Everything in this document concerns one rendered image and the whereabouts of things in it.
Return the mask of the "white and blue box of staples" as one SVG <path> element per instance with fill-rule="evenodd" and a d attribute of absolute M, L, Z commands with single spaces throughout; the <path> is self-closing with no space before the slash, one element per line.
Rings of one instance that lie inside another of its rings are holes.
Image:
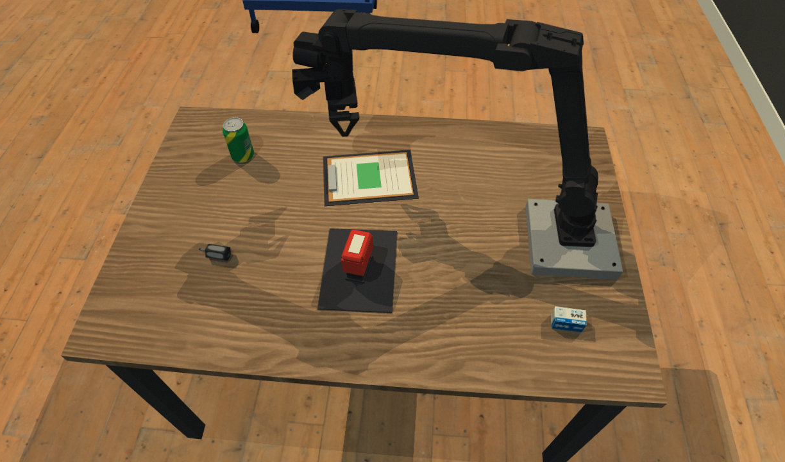
<path fill-rule="evenodd" d="M 554 307 L 551 313 L 552 329 L 568 330 L 574 332 L 582 332 L 587 325 L 586 311 Z"/>

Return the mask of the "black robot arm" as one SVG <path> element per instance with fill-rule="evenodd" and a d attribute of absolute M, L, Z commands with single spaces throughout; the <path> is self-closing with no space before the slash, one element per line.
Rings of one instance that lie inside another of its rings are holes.
<path fill-rule="evenodd" d="M 507 19 L 506 23 L 473 24 L 377 17 L 338 9 L 318 34 L 301 32 L 294 40 L 295 64 L 312 68 L 292 69 L 292 82 L 294 94 L 302 100 L 318 91 L 321 82 L 327 101 L 342 99 L 342 81 L 328 74 L 342 78 L 352 73 L 352 49 L 468 56 L 511 71 L 548 69 L 562 155 L 562 190 L 554 208 L 559 244 L 592 248 L 598 172 L 589 156 L 583 45 L 581 32 L 541 22 Z"/>

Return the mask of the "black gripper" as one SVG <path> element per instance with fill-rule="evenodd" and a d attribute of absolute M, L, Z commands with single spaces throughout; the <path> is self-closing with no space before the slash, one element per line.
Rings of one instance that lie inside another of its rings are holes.
<path fill-rule="evenodd" d="M 359 121 L 359 113 L 350 113 L 350 111 L 338 112 L 337 109 L 343 110 L 346 106 L 349 108 L 357 108 L 357 94 L 355 93 L 355 79 L 353 81 L 353 71 L 347 77 L 336 78 L 328 74 L 329 77 L 342 81 L 342 99 L 328 100 L 328 113 L 329 122 L 331 122 L 342 137 L 348 137 L 351 130 L 354 128 L 355 123 Z M 348 129 L 344 132 L 339 122 L 350 121 Z"/>

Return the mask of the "green drink can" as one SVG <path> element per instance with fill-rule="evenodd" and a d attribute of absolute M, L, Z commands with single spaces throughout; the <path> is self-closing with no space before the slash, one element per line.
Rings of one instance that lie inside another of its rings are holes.
<path fill-rule="evenodd" d="M 244 163 L 253 158 L 254 150 L 247 126 L 240 118 L 229 118 L 223 124 L 223 135 L 233 161 Z"/>

